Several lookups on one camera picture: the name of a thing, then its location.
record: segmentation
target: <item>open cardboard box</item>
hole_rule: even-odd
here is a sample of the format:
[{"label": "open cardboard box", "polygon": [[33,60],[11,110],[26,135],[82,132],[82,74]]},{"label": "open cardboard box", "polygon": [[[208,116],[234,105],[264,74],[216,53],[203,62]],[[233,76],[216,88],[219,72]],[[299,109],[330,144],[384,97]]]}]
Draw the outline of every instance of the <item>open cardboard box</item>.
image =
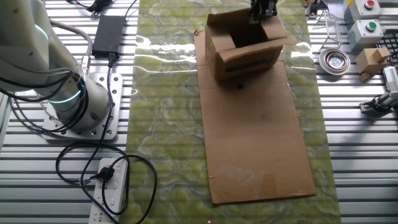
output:
[{"label": "open cardboard box", "polygon": [[205,52],[216,80],[271,68],[284,44],[293,44],[277,16],[249,21],[249,9],[208,15]]}]

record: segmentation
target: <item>power strip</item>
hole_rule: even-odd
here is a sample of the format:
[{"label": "power strip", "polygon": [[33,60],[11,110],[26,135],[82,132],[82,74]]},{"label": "power strip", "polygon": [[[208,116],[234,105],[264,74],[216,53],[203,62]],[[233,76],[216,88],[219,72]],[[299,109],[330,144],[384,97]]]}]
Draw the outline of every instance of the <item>power strip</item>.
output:
[{"label": "power strip", "polygon": [[[113,158],[103,158],[101,162],[99,162],[98,172],[105,166],[110,166],[116,159]],[[126,181],[126,172],[127,172],[127,162],[122,159],[118,163],[114,165],[114,174],[113,177],[106,184],[105,189],[105,197],[106,203],[108,203],[109,207],[118,212],[121,209],[122,205],[122,197],[124,190],[124,183]],[[103,182],[97,180],[95,183],[95,191],[94,198],[104,206],[102,200],[102,185]],[[113,215],[117,221],[119,221],[119,216]],[[112,223],[111,219],[105,215],[105,213],[95,204],[93,203],[91,206],[90,219],[88,224],[103,224],[103,223]]]}]

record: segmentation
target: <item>cable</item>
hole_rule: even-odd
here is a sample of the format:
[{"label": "cable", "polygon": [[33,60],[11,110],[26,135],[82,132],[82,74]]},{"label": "cable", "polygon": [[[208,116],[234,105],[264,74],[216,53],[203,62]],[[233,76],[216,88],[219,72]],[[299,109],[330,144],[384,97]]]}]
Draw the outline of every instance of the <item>cable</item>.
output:
[{"label": "cable", "polygon": [[68,81],[68,79],[73,74],[74,73],[71,73],[68,76],[66,76],[67,78],[64,78],[64,81],[61,82],[61,84],[58,86],[58,88],[53,93],[49,94],[48,96],[45,96],[45,97],[42,97],[42,98],[38,98],[38,99],[28,99],[28,98],[25,98],[25,97],[17,96],[15,94],[7,92],[6,90],[3,90],[2,88],[0,88],[0,92],[5,94],[5,95],[7,95],[7,96],[13,97],[14,99],[17,99],[17,100],[22,100],[22,101],[31,102],[31,103],[37,103],[37,102],[40,102],[40,101],[43,101],[43,100],[48,100],[51,97],[55,96],[61,90],[63,85]]},{"label": "cable", "polygon": [[7,62],[7,63],[9,63],[9,64],[12,65],[12,66],[18,68],[18,69],[21,69],[21,70],[25,71],[25,72],[32,72],[32,73],[38,73],[38,74],[46,74],[46,73],[53,73],[53,72],[63,72],[63,71],[73,72],[72,70],[70,70],[70,69],[67,68],[67,67],[56,68],[56,69],[47,70],[47,71],[32,70],[32,69],[24,68],[24,67],[22,67],[22,66],[19,66],[19,65],[17,65],[17,64],[14,64],[14,63],[8,61],[7,59],[5,59],[5,58],[3,58],[3,57],[0,57],[0,59],[3,60],[3,61],[5,61],[5,62]]},{"label": "cable", "polygon": [[93,50],[93,41],[92,41],[91,37],[88,34],[86,34],[85,32],[81,31],[80,29],[77,29],[76,27],[68,26],[68,25],[62,24],[60,22],[54,21],[52,19],[50,19],[50,23],[51,23],[51,25],[57,26],[57,27],[59,27],[61,29],[69,30],[70,32],[74,32],[76,34],[80,34],[88,42],[87,51],[86,51],[85,55],[86,56],[90,56],[91,55],[91,50]]},{"label": "cable", "polygon": [[78,1],[76,1],[76,0],[72,0],[72,1],[76,2],[76,5],[79,5],[79,6],[83,6],[83,7],[85,7],[85,8],[88,8],[88,6],[83,5],[82,3],[80,3],[80,2],[78,2]]},{"label": "cable", "polygon": [[130,7],[127,9],[126,14],[124,15],[124,18],[127,18],[127,14],[129,13],[129,11],[130,11],[130,9],[132,8],[132,6],[134,5],[134,3],[136,3],[136,1],[137,1],[137,0],[134,0],[134,1],[131,3]]},{"label": "cable", "polygon": [[82,3],[78,2],[77,0],[66,0],[66,1],[69,3],[71,3],[71,1],[74,1],[77,5],[83,6],[86,8],[87,11],[93,12],[95,14],[100,13],[104,9],[104,7],[112,3],[112,0],[95,0],[91,6],[85,6]]},{"label": "cable", "polygon": [[[122,214],[123,212],[125,212],[126,209],[127,209],[127,205],[128,205],[128,195],[129,195],[129,194],[128,194],[128,192],[129,192],[129,173],[130,173],[130,162],[129,162],[129,160],[128,160],[127,158],[134,157],[134,158],[137,158],[137,159],[140,159],[140,160],[144,161],[144,162],[145,162],[147,165],[149,165],[149,167],[152,169],[152,171],[153,171],[153,173],[154,173],[155,183],[154,183],[154,190],[153,190],[153,193],[152,193],[152,197],[151,197],[151,199],[150,199],[150,202],[149,202],[149,205],[148,205],[148,207],[147,207],[147,210],[146,210],[146,212],[144,213],[144,215],[141,217],[141,219],[137,222],[137,223],[141,223],[141,222],[146,218],[146,216],[148,215],[148,213],[149,213],[149,211],[150,211],[150,208],[151,208],[151,206],[152,206],[152,204],[153,204],[153,202],[154,202],[154,199],[155,199],[155,194],[156,194],[156,189],[157,189],[157,173],[156,173],[155,167],[154,167],[147,159],[145,159],[145,158],[143,158],[143,157],[141,157],[141,156],[127,155],[125,152],[123,152],[122,150],[120,150],[120,149],[118,149],[118,148],[116,148],[116,147],[111,147],[111,146],[108,146],[108,145],[103,144],[104,137],[105,137],[105,134],[106,134],[106,131],[107,131],[107,127],[108,127],[108,124],[109,124],[109,120],[110,120],[110,117],[111,117],[111,115],[112,115],[112,110],[113,110],[113,109],[112,109],[112,108],[113,108],[113,107],[112,107],[113,99],[112,99],[112,95],[111,95],[110,82],[111,82],[111,69],[113,68],[113,65],[114,65],[115,61],[116,61],[116,54],[110,54],[110,55],[109,55],[109,63],[108,63],[108,75],[107,75],[107,90],[108,90],[108,96],[109,96],[109,113],[108,113],[108,116],[107,116],[107,118],[106,118],[106,122],[105,122],[104,129],[103,129],[103,132],[102,132],[102,135],[101,135],[101,139],[99,140],[99,143],[98,143],[98,144],[95,144],[95,143],[93,143],[93,142],[76,142],[76,143],[73,143],[73,144],[71,144],[71,145],[65,147],[65,148],[63,149],[63,151],[62,151],[62,152],[59,154],[59,156],[57,157],[57,160],[56,160],[56,162],[55,162],[55,170],[57,171],[58,176],[59,176],[61,179],[63,179],[64,181],[66,181],[66,182],[71,182],[71,183],[73,183],[73,182],[79,182],[79,183],[80,183],[81,189],[84,191],[84,193],[87,195],[87,197],[89,197],[89,198],[93,201],[93,203],[95,203],[95,204],[104,212],[104,214],[106,214],[106,215],[109,217],[109,219],[110,219],[112,222],[114,222],[115,224],[119,224],[119,222],[113,218],[113,216],[111,215],[111,213],[112,213],[113,215],[120,215],[120,214]],[[73,150],[74,147],[77,147],[77,146],[96,146],[96,148],[95,148],[95,150],[93,151],[91,157],[88,159],[88,161],[87,161],[87,163],[86,163],[86,165],[85,165],[85,167],[84,167],[84,169],[83,169],[83,171],[82,171],[82,173],[81,173],[80,179],[68,179],[68,178],[64,177],[64,176],[60,173],[59,164],[60,164],[61,158],[62,158],[67,152]],[[115,151],[118,151],[119,153],[121,153],[121,154],[123,155],[122,157],[119,157],[118,159],[116,159],[115,162],[113,162],[113,163],[111,164],[110,168],[112,168],[112,167],[115,165],[115,163],[117,163],[117,162],[120,161],[121,159],[126,159],[126,160],[127,160],[127,174],[126,174],[126,184],[125,184],[125,188],[126,188],[125,197],[126,197],[126,198],[125,198],[125,204],[124,204],[124,206],[123,206],[123,209],[122,209],[120,212],[112,211],[112,210],[110,209],[110,207],[108,206],[108,204],[107,204],[107,202],[106,202],[106,198],[105,198],[105,192],[104,192],[105,188],[103,188],[103,191],[102,191],[102,194],[103,194],[103,203],[104,203],[104,206],[105,206],[105,207],[102,206],[102,204],[100,204],[99,201],[97,201],[92,195],[90,195],[90,193],[89,193],[89,192],[86,190],[86,188],[85,188],[85,182],[87,182],[88,180],[90,180],[90,179],[92,179],[92,178],[94,177],[94,176],[92,176],[92,177],[90,177],[90,178],[85,178],[85,174],[86,174],[87,168],[88,168],[88,166],[90,165],[91,161],[94,159],[95,155],[97,154],[97,152],[99,151],[99,149],[100,149],[101,147],[103,147],[103,148],[108,148],[108,149],[112,149],[112,150],[115,150]]]},{"label": "cable", "polygon": [[[76,81],[79,80],[78,77],[74,76],[73,77]],[[40,133],[44,133],[44,134],[51,134],[51,133],[55,133],[55,132],[62,132],[62,131],[66,131],[69,130],[70,128],[74,127],[74,125],[76,125],[84,116],[84,114],[87,111],[87,107],[88,107],[88,94],[87,94],[87,89],[86,89],[86,85],[84,80],[81,80],[80,84],[78,85],[80,87],[81,92],[86,92],[86,94],[82,94],[81,97],[84,97],[84,103],[80,103],[79,107],[77,108],[76,112],[74,115],[72,115],[72,118],[67,124],[64,124],[62,127],[57,128],[57,129],[53,129],[53,130],[49,130],[49,129],[45,129],[43,127],[40,127],[38,125],[36,125],[35,123],[31,122],[27,116],[24,114],[24,112],[22,111],[21,107],[19,106],[19,103],[17,100],[15,100],[15,104],[17,106],[17,109],[19,110],[19,112],[21,113],[21,115],[26,119],[26,121],[28,123],[30,123],[33,127],[30,127],[29,125],[27,125],[25,122],[23,122],[23,120],[19,117],[19,115],[16,113],[14,107],[12,106],[12,101],[11,98],[9,98],[9,104],[11,107],[12,112],[14,113],[15,117],[18,119],[19,122],[21,122],[25,127],[27,127],[28,129],[32,130],[32,131],[37,131]]]}]

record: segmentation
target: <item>metal grating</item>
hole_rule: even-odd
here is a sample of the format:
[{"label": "metal grating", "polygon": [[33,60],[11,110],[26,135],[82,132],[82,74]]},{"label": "metal grating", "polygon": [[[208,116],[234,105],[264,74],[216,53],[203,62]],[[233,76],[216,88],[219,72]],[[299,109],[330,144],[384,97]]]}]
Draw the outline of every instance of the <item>metal grating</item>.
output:
[{"label": "metal grating", "polygon": [[[130,0],[118,0],[106,14],[122,15],[130,3]],[[94,37],[98,18],[93,19],[84,9],[64,0],[46,1],[46,4],[52,19],[76,26]],[[124,77],[119,137],[113,142],[121,149],[126,146],[138,4],[131,13],[123,56],[113,69]],[[369,119],[360,113],[358,106],[384,93],[384,79],[379,74],[361,83],[355,64],[342,77],[322,73],[317,57],[326,39],[326,30],[313,29],[315,23],[316,20],[308,21],[308,29],[342,220],[344,223],[398,223],[398,117],[394,113]],[[349,52],[344,21],[340,21],[340,26],[341,49]],[[58,28],[55,31],[80,60],[86,49],[84,39]],[[349,55],[354,63],[354,55],[350,52]],[[106,66],[106,61],[93,60],[91,72],[106,73]],[[39,104],[23,103],[22,107],[28,117],[39,124],[43,122],[45,113]],[[6,131],[0,153],[0,223],[88,223],[91,202],[78,186],[66,184],[54,171],[55,159],[67,143],[49,144],[39,134],[24,128],[13,115]],[[78,177],[90,153],[80,149],[68,154],[61,170],[69,177]],[[113,154],[103,151],[98,158],[109,156]],[[88,170],[94,173],[99,162],[99,159],[93,161]],[[94,184],[89,185],[91,193]]]}]

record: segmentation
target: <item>green marble mat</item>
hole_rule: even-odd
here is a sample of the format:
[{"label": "green marble mat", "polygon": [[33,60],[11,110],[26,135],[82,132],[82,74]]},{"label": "green marble mat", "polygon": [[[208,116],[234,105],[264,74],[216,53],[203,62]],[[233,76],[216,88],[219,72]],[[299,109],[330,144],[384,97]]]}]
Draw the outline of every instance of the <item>green marble mat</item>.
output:
[{"label": "green marble mat", "polygon": [[[159,185],[143,223],[341,223],[333,169],[301,0],[279,1],[279,17],[298,43],[283,51],[317,195],[238,205],[211,204],[201,124],[193,32],[209,13],[249,1],[141,0],[127,152],[149,158]],[[121,223],[145,212],[154,180],[133,162],[129,208]]]}]

